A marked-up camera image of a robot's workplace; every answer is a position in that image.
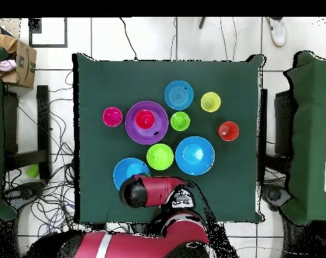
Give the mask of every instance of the magenta cup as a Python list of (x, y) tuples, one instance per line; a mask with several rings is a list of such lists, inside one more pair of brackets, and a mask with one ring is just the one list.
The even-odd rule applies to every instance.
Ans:
[(103, 113), (103, 122), (107, 126), (118, 126), (122, 121), (122, 113), (116, 107), (109, 107)]

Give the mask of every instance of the yellow cup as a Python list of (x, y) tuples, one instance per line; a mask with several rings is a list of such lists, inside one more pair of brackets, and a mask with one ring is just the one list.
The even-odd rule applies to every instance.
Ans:
[(221, 104), (221, 99), (218, 94), (208, 92), (201, 98), (201, 108), (206, 112), (215, 112)]

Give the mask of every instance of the cup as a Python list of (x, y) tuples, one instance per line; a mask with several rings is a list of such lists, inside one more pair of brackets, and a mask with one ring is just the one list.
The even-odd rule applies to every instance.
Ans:
[(190, 118), (184, 112), (177, 112), (172, 115), (170, 122), (171, 122), (172, 128), (181, 132), (183, 130), (186, 130), (188, 128), (188, 126), (190, 125)]
[(208, 92), (201, 98), (201, 108), (206, 112), (215, 112), (221, 104), (221, 99), (218, 94)]
[(238, 134), (239, 128), (234, 122), (225, 122), (218, 128), (218, 135), (227, 142), (235, 140)]
[(103, 113), (103, 122), (107, 126), (118, 126), (122, 121), (122, 113), (116, 107), (109, 107)]
[(135, 116), (135, 122), (139, 128), (146, 130), (155, 124), (155, 115), (149, 110), (140, 110)]

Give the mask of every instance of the purple bowl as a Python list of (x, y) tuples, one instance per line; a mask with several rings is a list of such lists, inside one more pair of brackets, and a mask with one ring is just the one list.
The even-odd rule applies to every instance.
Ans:
[[(155, 116), (155, 124), (146, 130), (140, 128), (135, 122), (135, 116), (141, 110), (149, 110)], [(142, 101), (131, 107), (126, 116), (125, 126), (133, 141), (139, 144), (155, 144), (165, 136), (169, 127), (169, 118), (164, 108), (158, 103)]]

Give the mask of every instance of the plastic cup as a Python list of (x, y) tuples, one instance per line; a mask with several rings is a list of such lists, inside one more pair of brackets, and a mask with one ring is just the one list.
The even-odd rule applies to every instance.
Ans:
[(234, 122), (225, 122), (218, 128), (218, 135), (227, 142), (235, 140), (238, 134), (239, 128)]
[(26, 174), (31, 178), (36, 178), (39, 174), (38, 164), (32, 165), (27, 171)]
[(155, 115), (149, 110), (140, 110), (135, 116), (135, 122), (139, 128), (146, 130), (154, 125)]
[(155, 170), (166, 170), (173, 162), (173, 151), (162, 143), (154, 144), (147, 151), (147, 163)]
[(201, 108), (206, 112), (215, 112), (221, 104), (221, 99), (218, 94), (208, 92), (201, 98)]
[(184, 112), (177, 112), (172, 115), (170, 122), (171, 122), (172, 128), (181, 132), (183, 130), (186, 130), (188, 128), (188, 126), (190, 125), (190, 118)]
[(107, 126), (118, 126), (122, 121), (122, 113), (116, 107), (109, 107), (103, 113), (103, 122)]

